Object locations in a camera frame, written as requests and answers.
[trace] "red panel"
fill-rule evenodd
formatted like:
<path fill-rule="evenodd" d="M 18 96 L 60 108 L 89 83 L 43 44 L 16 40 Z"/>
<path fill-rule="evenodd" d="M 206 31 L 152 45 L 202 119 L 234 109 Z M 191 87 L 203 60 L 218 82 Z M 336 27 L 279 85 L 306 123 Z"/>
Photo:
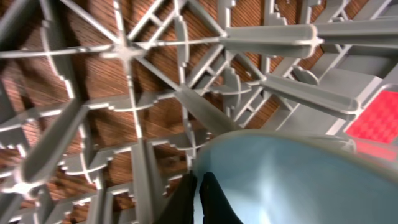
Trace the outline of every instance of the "red panel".
<path fill-rule="evenodd" d="M 398 93 L 382 91 L 346 133 L 390 144 L 398 136 Z"/>
<path fill-rule="evenodd" d="M 362 152 L 364 154 L 378 157 L 380 159 L 385 159 L 387 161 L 394 161 L 397 157 L 396 152 L 392 150 L 384 149 L 382 147 L 378 147 L 361 141 L 355 141 L 355 144 L 357 147 L 357 152 Z"/>

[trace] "black object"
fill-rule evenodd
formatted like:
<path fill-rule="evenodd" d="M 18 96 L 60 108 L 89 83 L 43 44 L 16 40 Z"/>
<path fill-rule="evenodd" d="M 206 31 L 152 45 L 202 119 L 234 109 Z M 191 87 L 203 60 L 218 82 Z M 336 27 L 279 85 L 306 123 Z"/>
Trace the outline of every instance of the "black object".
<path fill-rule="evenodd" d="M 155 224 L 191 224 L 193 223 L 193 198 L 197 178 L 190 172 L 182 177 L 170 202 Z M 203 208 L 203 223 L 242 223 L 226 199 L 215 175 L 207 172 L 203 176 L 200 189 L 200 201 Z"/>

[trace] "gray plastic lattice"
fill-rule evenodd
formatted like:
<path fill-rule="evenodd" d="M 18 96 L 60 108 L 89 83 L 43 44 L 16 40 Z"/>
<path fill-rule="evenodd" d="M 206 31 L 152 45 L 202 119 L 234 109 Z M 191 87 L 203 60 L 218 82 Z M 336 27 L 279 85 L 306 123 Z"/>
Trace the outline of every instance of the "gray plastic lattice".
<path fill-rule="evenodd" d="M 130 31 L 124 27 L 118 0 L 114 0 L 114 13 L 118 33 L 114 34 L 100 24 L 72 0 L 60 0 L 86 22 L 98 29 L 113 44 L 98 46 L 65 47 L 59 26 L 57 10 L 51 0 L 15 0 L 12 7 L 0 21 L 0 48 L 7 49 L 7 42 L 21 28 L 36 5 L 42 8 L 44 21 L 41 36 L 44 51 L 2 51 L 0 59 L 47 57 L 54 74 L 65 82 L 70 101 L 61 105 L 36 107 L 16 113 L 6 94 L 0 95 L 2 113 L 0 114 L 0 143 L 2 147 L 18 149 L 23 160 L 16 167 L 5 169 L 1 177 L 6 181 L 2 185 L 0 196 L 0 223 L 20 221 L 23 223 L 60 223 L 73 205 L 90 203 L 87 223 L 112 223 L 113 197 L 128 193 L 136 201 L 135 209 L 124 210 L 119 214 L 119 223 L 152 223 L 161 213 L 167 199 L 163 198 L 168 179 L 180 177 L 161 177 L 155 166 L 153 146 L 169 143 L 178 150 L 184 150 L 188 166 L 196 157 L 197 149 L 208 140 L 208 134 L 215 136 L 241 129 L 247 125 L 271 94 L 278 97 L 282 108 L 292 114 L 299 104 L 330 114 L 344 120 L 354 120 L 361 112 L 361 101 L 356 97 L 328 91 L 320 86 L 322 74 L 304 70 L 296 66 L 301 58 L 310 57 L 320 44 L 324 48 L 335 48 L 337 52 L 351 45 L 382 44 L 385 48 L 397 44 L 398 19 L 394 16 L 375 19 L 377 14 L 390 6 L 391 1 L 369 0 L 363 13 L 357 16 L 371 21 L 348 21 L 344 7 L 345 0 L 328 1 L 326 9 L 314 24 L 309 24 L 311 6 L 319 1 L 306 0 L 303 4 L 300 25 L 288 26 L 279 13 L 274 13 L 274 1 L 265 1 L 264 24 L 258 27 L 231 27 L 231 9 L 233 0 L 218 1 L 218 21 L 215 21 L 196 0 L 175 0 L 175 9 L 160 20 L 154 13 L 164 0 L 156 0 L 139 23 Z M 189 7 L 217 37 L 189 40 L 187 25 L 180 11 Z M 152 21 L 158 26 L 147 42 L 134 42 L 142 32 L 144 25 Z M 177 40 L 166 42 L 158 38 L 165 29 L 174 23 Z M 185 74 L 189 61 L 189 47 L 193 44 L 214 43 L 214 46 L 199 61 L 190 74 Z M 179 83 L 173 82 L 143 56 L 149 49 L 166 45 L 177 46 Z M 128 96 L 112 96 L 82 101 L 73 74 L 71 54 L 100 53 L 103 58 L 116 58 L 122 62 L 129 87 Z M 263 55 L 262 68 L 255 67 L 243 52 Z M 284 57 L 279 66 L 270 73 L 269 59 L 275 55 Z M 254 77 L 254 81 L 243 83 L 230 67 L 232 59 L 238 60 Z M 170 87 L 162 93 L 144 92 L 137 96 L 132 81 L 131 60 L 136 60 L 148 68 Z M 333 62 L 325 62 L 330 69 Z M 298 80 L 293 80 L 291 71 Z M 222 75 L 224 83 L 212 86 L 215 79 Z M 223 112 L 202 98 L 206 92 L 223 95 Z M 3 84 L 0 93 L 5 93 Z M 176 98 L 182 104 L 182 117 L 185 132 L 173 136 L 144 140 L 137 112 L 151 107 L 159 100 Z M 109 108 L 110 110 L 130 111 L 134 116 L 137 142 L 123 146 L 110 147 L 95 151 L 90 129 L 86 122 L 89 110 Z M 193 130 L 188 120 L 188 112 L 199 120 L 205 130 Z M 30 149 L 22 132 L 25 123 L 41 117 L 58 115 L 47 128 L 38 143 Z M 81 153 L 63 156 L 76 132 L 81 136 Z M 106 187 L 102 169 L 116 154 L 131 152 L 134 182 Z M 89 183 L 95 183 L 97 191 L 75 198 L 54 202 L 44 185 L 61 166 L 68 175 L 84 175 Z M 19 210 L 23 198 L 34 198 L 35 208 Z"/>

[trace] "gray plastic structure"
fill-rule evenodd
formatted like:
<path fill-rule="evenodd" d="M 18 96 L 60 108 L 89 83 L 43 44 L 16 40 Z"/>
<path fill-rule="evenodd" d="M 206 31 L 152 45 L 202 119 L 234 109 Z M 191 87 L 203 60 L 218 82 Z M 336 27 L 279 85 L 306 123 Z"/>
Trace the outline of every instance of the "gray plastic structure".
<path fill-rule="evenodd" d="M 61 223 L 74 205 L 87 202 L 91 203 L 85 223 L 152 223 L 167 203 L 164 193 L 168 181 L 182 175 L 160 176 L 154 146 L 168 143 L 185 151 L 189 168 L 210 133 L 217 136 L 244 128 L 271 95 L 278 99 L 280 108 L 264 129 L 342 134 L 381 90 L 397 90 L 394 84 L 398 82 L 398 1 L 369 0 L 351 21 L 344 12 L 348 0 L 328 0 L 325 10 L 310 24 L 311 7 L 320 1 L 303 0 L 300 24 L 289 26 L 285 18 L 274 12 L 275 2 L 270 0 L 264 4 L 264 26 L 231 27 L 234 0 L 217 1 L 217 21 L 196 0 L 174 0 L 174 10 L 162 21 L 155 12 L 164 0 L 155 0 L 137 25 L 126 30 L 119 1 L 114 0 L 116 34 L 72 0 L 60 1 L 113 44 L 66 47 L 55 0 L 15 0 L 1 19 L 0 59 L 47 57 L 54 74 L 65 82 L 70 101 L 16 112 L 0 83 L 0 146 L 19 150 L 23 158 L 16 167 L 0 170 L 0 177 L 5 179 L 1 186 L 0 223 Z M 39 7 L 44 14 L 41 28 L 44 51 L 9 49 L 7 43 Z M 190 40 L 180 13 L 185 7 L 216 37 Z M 157 30 L 149 41 L 136 42 L 136 37 L 150 21 Z M 174 24 L 177 40 L 158 40 L 171 24 Z M 186 74 L 190 46 L 207 43 L 213 46 Z M 144 58 L 151 48 L 170 45 L 177 48 L 179 83 Z M 311 57 L 319 45 L 325 53 L 311 70 L 297 65 L 301 59 Z M 261 54 L 261 68 L 257 68 L 245 52 Z M 81 99 L 70 55 L 90 53 L 121 61 L 128 95 Z M 271 73 L 270 58 L 278 55 L 284 59 Z M 253 81 L 240 81 L 230 65 L 233 59 L 247 70 Z M 137 95 L 132 81 L 133 60 L 168 84 L 169 90 Z M 219 76 L 223 77 L 223 84 L 212 85 Z M 223 111 L 202 97 L 209 92 L 223 96 Z M 144 139 L 137 112 L 167 98 L 176 98 L 181 103 L 185 132 Z M 86 116 L 90 110 L 100 108 L 131 112 L 137 142 L 94 150 Z M 205 129 L 193 129 L 188 113 Z M 55 115 L 58 115 L 56 120 L 37 144 L 30 146 L 21 127 Z M 81 137 L 81 152 L 64 156 L 76 133 Z M 134 181 L 107 187 L 102 170 L 122 152 L 131 153 Z M 53 201 L 45 183 L 58 166 L 68 175 L 84 175 L 89 183 L 96 185 L 97 191 Z M 123 193 L 129 194 L 136 207 L 114 214 L 113 197 Z M 34 199 L 35 207 L 20 210 L 24 198 Z"/>

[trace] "wooden ceiling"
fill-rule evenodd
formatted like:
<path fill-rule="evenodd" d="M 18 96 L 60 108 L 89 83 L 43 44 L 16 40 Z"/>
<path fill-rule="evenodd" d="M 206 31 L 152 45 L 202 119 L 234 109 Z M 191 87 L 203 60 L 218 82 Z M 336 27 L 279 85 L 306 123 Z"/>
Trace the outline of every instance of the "wooden ceiling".
<path fill-rule="evenodd" d="M 137 24 L 153 1 L 121 0 L 127 30 L 132 29 Z M 286 0 L 275 1 L 279 5 L 280 13 L 283 17 L 287 18 L 288 23 L 295 24 L 300 16 L 302 0 L 289 0 L 289 3 Z M 110 31 L 117 33 L 112 0 L 76 0 L 75 2 L 104 24 Z M 216 0 L 199 0 L 199 2 L 216 19 Z M 367 0 L 352 0 L 346 7 L 347 15 L 352 18 L 366 2 Z M 11 0 L 3 0 L 0 3 L 0 17 L 11 3 Z M 232 26 L 261 25 L 262 4 L 262 0 L 237 1 L 236 7 L 232 10 Z M 321 6 L 313 8 L 312 21 L 319 16 L 325 4 L 326 1 L 323 1 Z M 69 8 L 63 4 L 59 4 L 59 8 L 59 13 L 63 21 L 62 28 L 69 47 L 111 43 L 110 40 L 69 10 Z M 160 19 L 164 19 L 172 9 L 172 1 L 168 0 L 158 11 L 158 16 Z M 211 31 L 188 9 L 184 9 L 182 15 L 187 22 L 190 39 L 213 36 Z M 42 13 L 38 9 L 34 17 L 27 23 L 24 30 L 21 30 L 19 37 L 16 39 L 19 49 L 42 49 L 39 31 L 42 19 Z M 155 26 L 147 26 L 145 32 L 139 36 L 139 40 L 147 40 L 154 31 Z M 174 27 L 170 26 L 160 39 L 175 40 Z M 196 45 L 191 47 L 187 73 L 189 73 L 209 48 L 210 45 Z M 313 57 L 302 60 L 300 65 L 305 69 L 310 69 L 322 53 L 321 48 L 318 48 Z M 258 54 L 247 55 L 255 65 L 259 65 Z M 173 81 L 178 81 L 177 51 L 175 47 L 152 49 L 146 58 Z M 87 100 L 104 96 L 128 94 L 126 77 L 121 63 L 117 60 L 105 60 L 96 54 L 72 55 L 72 60 L 80 89 Z M 275 69 L 281 60 L 281 57 L 272 59 L 271 70 Z M 33 106 L 51 105 L 68 101 L 65 85 L 53 74 L 46 58 L 7 60 L 2 63 L 4 64 L 2 65 L 1 78 L 17 111 L 26 110 Z M 236 69 L 242 80 L 246 81 L 250 79 L 240 64 L 233 62 L 232 66 Z M 137 86 L 138 92 L 165 89 L 162 82 L 141 64 L 134 63 L 134 75 L 134 85 Z M 206 98 L 214 105 L 221 107 L 222 99 L 220 97 L 206 95 Z M 274 100 L 270 100 L 247 125 L 247 128 L 260 128 L 277 107 L 277 103 Z M 181 106 L 175 99 L 162 100 L 153 107 L 140 111 L 139 116 L 142 121 L 145 138 L 166 136 L 183 131 Z M 39 136 L 54 118 L 44 118 L 38 122 L 24 126 L 24 131 L 31 145 L 35 144 Z M 97 149 L 136 140 L 134 119 L 131 113 L 100 109 L 90 111 L 88 113 L 88 120 Z M 77 135 L 68 148 L 67 154 L 78 153 L 80 151 L 79 142 L 79 136 Z M 163 174 L 186 169 L 185 159 L 183 158 L 184 153 L 181 151 L 177 151 L 168 145 L 162 145 L 156 147 L 155 154 L 158 159 L 159 170 Z M 170 159 L 170 156 L 179 156 L 180 160 Z M 0 150 L 0 168 L 14 166 L 20 159 L 19 154 L 15 150 Z M 104 176 L 108 187 L 131 181 L 133 176 L 130 153 L 118 154 L 109 163 Z M 95 186 L 87 184 L 84 177 L 65 175 L 60 169 L 47 185 L 54 200 L 95 190 Z M 178 181 L 173 182 L 172 189 L 177 185 Z M 134 203 L 127 194 L 117 196 L 115 201 L 115 211 L 134 206 Z M 22 204 L 22 208 L 31 206 L 34 206 L 33 202 L 25 201 Z M 73 213 L 65 219 L 65 223 L 76 223 L 85 220 L 87 211 L 88 205 L 77 205 Z"/>

